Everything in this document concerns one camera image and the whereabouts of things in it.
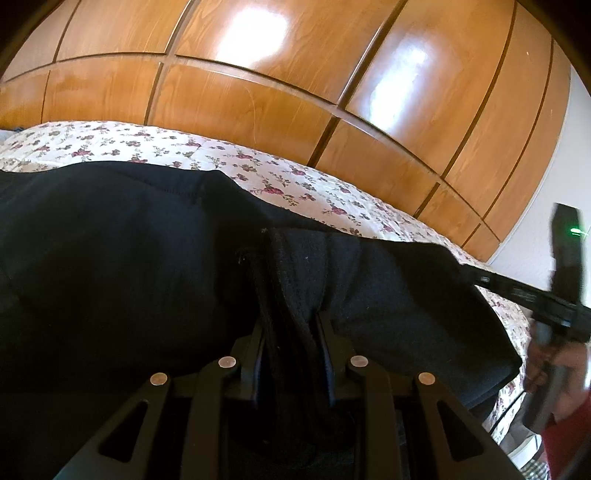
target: wooden panel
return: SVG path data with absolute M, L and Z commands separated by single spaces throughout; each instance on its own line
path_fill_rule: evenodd
M 177 54 L 246 67 L 336 103 L 400 0 L 202 0 Z
M 443 186 L 437 189 L 418 219 L 456 245 L 463 245 L 480 222 L 462 199 Z
M 534 125 L 548 78 L 551 38 L 522 6 L 491 97 L 446 180 L 484 215 Z
M 512 0 L 409 0 L 347 110 L 442 173 L 495 74 Z
M 57 9 L 39 25 L 6 69 L 2 80 L 11 79 L 21 73 L 48 65 L 53 62 L 61 35 L 78 0 L 64 0 Z
M 540 117 L 513 175 L 485 217 L 501 239 L 519 220 L 548 167 L 562 129 L 569 92 L 570 62 L 554 42 L 550 81 Z
M 163 53 L 189 0 L 82 0 L 58 60 L 111 52 Z
M 29 73 L 0 85 L 0 129 L 28 128 L 41 123 L 48 73 Z
M 152 124 L 306 164 L 330 114 L 287 92 L 223 73 L 171 66 Z
M 43 121 L 116 120 L 143 124 L 158 62 L 140 57 L 80 59 L 49 75 Z
M 345 121 L 337 125 L 316 168 L 411 215 L 435 185 L 434 175 L 418 162 Z
M 477 260 L 488 262 L 492 254 L 499 248 L 499 243 L 491 230 L 484 223 L 481 223 L 463 248 Z

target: bedspread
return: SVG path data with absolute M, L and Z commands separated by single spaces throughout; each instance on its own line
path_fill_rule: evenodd
M 355 186 L 321 171 L 274 155 L 158 127 L 121 122 L 50 122 L 0 142 L 0 169 L 31 173 L 86 161 L 118 160 L 186 170 L 221 170 L 256 197 L 340 231 L 402 242 L 447 247 L 461 262 L 486 268 L 443 235 Z M 480 289 L 525 359 L 528 322 L 519 307 Z M 524 367 L 499 392 L 489 429 L 521 393 Z M 500 442 L 521 405 L 517 401 L 493 438 Z

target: screw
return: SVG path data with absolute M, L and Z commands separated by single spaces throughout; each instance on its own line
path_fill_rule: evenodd
M 351 365 L 357 368 L 367 367 L 369 364 L 369 360 L 365 358 L 363 355 L 355 355 L 351 357 Z
M 156 386 L 164 385 L 167 381 L 168 381 L 168 376 L 166 374 L 163 374 L 162 372 L 154 374 L 150 377 L 150 383 L 152 385 L 156 385 Z
M 236 359 L 232 356 L 223 356 L 217 361 L 217 364 L 222 368 L 232 368 L 236 365 Z
M 422 374 L 418 375 L 418 380 L 423 385 L 433 385 L 435 383 L 435 375 L 429 372 L 423 372 Z

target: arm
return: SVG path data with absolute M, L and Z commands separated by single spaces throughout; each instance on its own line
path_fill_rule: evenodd
M 528 348 L 527 390 L 535 390 L 547 378 L 540 369 L 547 361 L 570 368 L 564 391 L 553 410 L 554 418 L 542 433 L 552 478 L 558 478 L 591 432 L 591 397 L 589 396 L 589 348 L 567 343 L 560 351 L 541 348 L 535 342 Z

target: white wall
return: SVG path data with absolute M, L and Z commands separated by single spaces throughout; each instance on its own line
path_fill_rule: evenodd
M 591 97 L 571 69 L 569 104 L 552 160 L 538 190 L 507 239 L 489 261 L 497 272 L 538 288 L 549 288 L 553 259 L 550 220 L 555 202 L 582 211 L 591 224 Z M 591 306 L 591 235 L 584 241 L 583 302 Z

